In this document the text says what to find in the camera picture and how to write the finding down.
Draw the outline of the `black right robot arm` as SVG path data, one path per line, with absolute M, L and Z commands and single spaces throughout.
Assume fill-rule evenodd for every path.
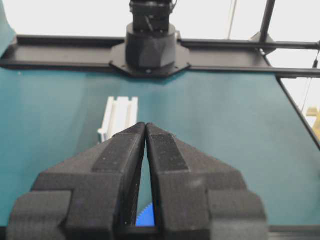
M 166 78 L 190 68 L 190 51 L 170 23 L 173 0 L 132 0 L 124 43 L 111 49 L 110 65 L 135 78 Z

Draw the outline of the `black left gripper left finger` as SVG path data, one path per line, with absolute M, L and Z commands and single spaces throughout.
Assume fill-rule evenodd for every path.
M 38 174 L 10 213 L 9 240 L 113 240 L 135 223 L 143 122 Z

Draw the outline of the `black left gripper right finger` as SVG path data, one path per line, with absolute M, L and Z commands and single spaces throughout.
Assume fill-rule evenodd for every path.
M 266 240 L 269 228 L 261 198 L 242 173 L 146 125 L 156 226 L 166 240 Z

